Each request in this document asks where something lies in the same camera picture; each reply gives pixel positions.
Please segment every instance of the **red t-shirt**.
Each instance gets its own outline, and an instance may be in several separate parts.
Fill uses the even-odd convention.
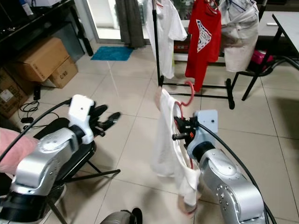
[[[192,34],[186,77],[195,78],[194,89],[202,87],[209,62],[216,62],[220,52],[221,14],[206,0],[195,1],[188,32]]]

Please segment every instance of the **tile floor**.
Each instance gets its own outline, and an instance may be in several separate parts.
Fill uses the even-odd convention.
[[[93,43],[93,47],[96,50],[99,45]],[[43,88],[40,108],[32,116],[36,118],[77,93],[91,97],[98,104],[108,104],[109,109],[103,117],[122,112],[121,119],[107,135],[95,140],[98,150],[92,158],[100,169],[120,168],[121,173],[114,179],[68,184],[59,205],[67,221],[99,224],[114,211],[138,206],[143,210],[145,224],[223,223],[219,206],[208,190],[205,190],[194,218],[182,215],[176,206],[178,191],[173,181],[157,177],[150,168],[159,116],[153,102],[157,70],[150,46],[135,50],[127,62],[91,61],[90,57],[83,56],[77,66],[79,73],[62,90]],[[185,63],[177,63],[174,80],[183,82],[184,70]],[[226,78],[233,76],[224,67],[210,66],[205,83],[223,84]],[[230,110],[223,99],[195,98],[188,108],[184,108],[185,116],[192,115],[195,110],[216,109],[219,135],[248,166],[278,223],[299,223],[298,72],[287,65],[279,66],[271,75],[258,79],[248,99],[241,101],[249,82],[250,78],[239,77],[234,88],[234,110]],[[182,87],[167,89],[189,91]],[[218,90],[205,92],[224,93]],[[66,117],[67,111],[67,107],[61,107],[56,113]],[[40,124],[48,124],[53,119],[54,114],[48,115]],[[12,120],[20,125],[17,114]],[[92,172],[86,165],[78,175]],[[47,220],[47,224],[58,223],[53,214]]]

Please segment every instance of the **pink bag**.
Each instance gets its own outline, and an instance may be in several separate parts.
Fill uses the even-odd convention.
[[[9,144],[19,135],[19,133],[0,128],[0,154],[9,146]],[[27,155],[33,152],[39,140],[23,136],[6,154],[0,163],[0,173],[15,174],[18,164]]]

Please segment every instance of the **clothes hanger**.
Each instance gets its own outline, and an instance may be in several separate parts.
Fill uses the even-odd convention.
[[[210,9],[210,11],[214,14],[217,14],[217,11],[215,11],[215,9],[213,9],[212,6],[210,5],[210,3],[213,2],[216,5],[216,9],[219,10],[218,4],[216,3],[216,1],[215,0],[205,0],[205,2],[208,4],[208,8]]]
[[[194,94],[195,94],[193,83],[190,82],[190,81],[186,81],[185,84],[188,84],[188,85],[191,87],[191,97],[190,97],[189,101],[188,101],[187,103],[185,103],[185,102],[181,102],[181,103],[180,103],[180,102],[178,102],[178,101],[175,102],[175,104],[178,105],[178,107],[179,107],[179,109],[180,109],[180,111],[181,111],[181,119],[184,118],[184,116],[183,116],[183,109],[182,109],[182,106],[189,106],[190,103],[193,101],[193,99],[194,99]]]
[[[181,112],[181,119],[184,119],[182,106],[189,106],[190,103],[191,103],[191,102],[193,101],[193,99],[194,99],[194,93],[195,93],[195,91],[194,91],[194,86],[193,86],[193,83],[192,83],[192,82],[190,82],[190,81],[186,81],[185,84],[188,84],[188,85],[191,87],[191,97],[190,97],[189,101],[188,101],[187,103],[184,103],[184,102],[181,102],[181,103],[180,103],[180,102],[178,102],[178,101],[175,102],[175,104],[178,105],[179,110],[180,110],[180,112]],[[189,158],[189,160],[190,160],[190,167],[191,167],[191,169],[193,169],[193,161],[192,161],[191,158]]]

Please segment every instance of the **printed logo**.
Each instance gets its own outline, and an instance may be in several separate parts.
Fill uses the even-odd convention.
[[[199,40],[197,44],[197,53],[200,52],[212,39],[212,34],[202,25],[200,20],[196,20],[199,29]]]

